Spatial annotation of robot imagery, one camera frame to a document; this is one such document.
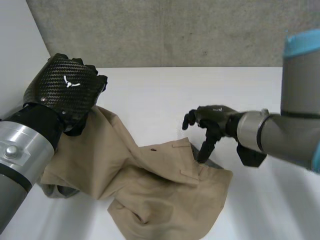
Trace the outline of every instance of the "cloth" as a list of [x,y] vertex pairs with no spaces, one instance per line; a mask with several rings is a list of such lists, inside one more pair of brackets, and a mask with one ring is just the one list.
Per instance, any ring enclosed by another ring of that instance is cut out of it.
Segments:
[[[75,136],[79,136],[82,133],[84,128],[85,128],[85,125],[83,127],[76,129],[77,131],[73,131],[73,133],[75,133]],[[192,149],[193,158],[195,160],[197,160],[199,150],[194,145],[192,145],[192,143],[191,143],[191,149]],[[221,166],[214,163],[212,160],[206,161],[204,163],[204,165],[209,166],[211,168],[215,168],[215,169],[223,169]],[[70,198],[80,192],[79,190],[68,187],[68,186],[41,184],[40,181],[38,182],[38,185],[41,187],[44,194],[47,197],[52,198],[52,199],[67,199],[67,198]]]
[[42,184],[101,200],[128,240],[198,240],[223,209],[232,172],[198,164],[187,138],[138,147],[114,113],[95,106],[80,136],[63,135]]

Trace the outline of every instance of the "white wall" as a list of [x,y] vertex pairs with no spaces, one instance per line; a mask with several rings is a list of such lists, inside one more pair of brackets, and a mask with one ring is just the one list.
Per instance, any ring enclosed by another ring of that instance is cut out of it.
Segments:
[[24,0],[0,0],[0,118],[21,106],[49,53]]

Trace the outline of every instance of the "gray robotic arm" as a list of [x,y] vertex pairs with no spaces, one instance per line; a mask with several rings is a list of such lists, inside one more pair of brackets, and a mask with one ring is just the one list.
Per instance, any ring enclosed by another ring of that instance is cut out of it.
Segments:
[[283,56],[281,113],[236,112],[201,106],[184,118],[183,129],[207,129],[198,159],[205,162],[221,137],[233,137],[243,164],[258,167],[266,154],[320,173],[320,29],[288,37]]

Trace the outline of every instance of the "fabric fold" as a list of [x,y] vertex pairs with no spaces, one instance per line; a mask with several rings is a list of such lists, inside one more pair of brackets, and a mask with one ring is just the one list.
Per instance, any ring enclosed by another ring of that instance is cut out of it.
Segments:
[[198,240],[221,212],[232,172],[198,164],[188,138],[138,147],[119,117],[93,107],[80,136],[65,134],[42,184],[101,200],[128,240]]

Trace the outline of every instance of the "silver robotic arm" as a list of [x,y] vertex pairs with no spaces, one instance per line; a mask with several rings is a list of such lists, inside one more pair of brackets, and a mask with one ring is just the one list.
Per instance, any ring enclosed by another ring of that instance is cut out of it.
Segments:
[[268,155],[320,173],[320,29],[288,37],[283,56],[281,113],[236,112],[223,105],[201,106],[182,128],[206,128],[199,152],[205,162],[221,137],[233,137],[246,166],[258,167]]
[[107,85],[92,65],[56,54],[26,89],[23,109],[0,121],[0,234],[55,154],[80,135]]

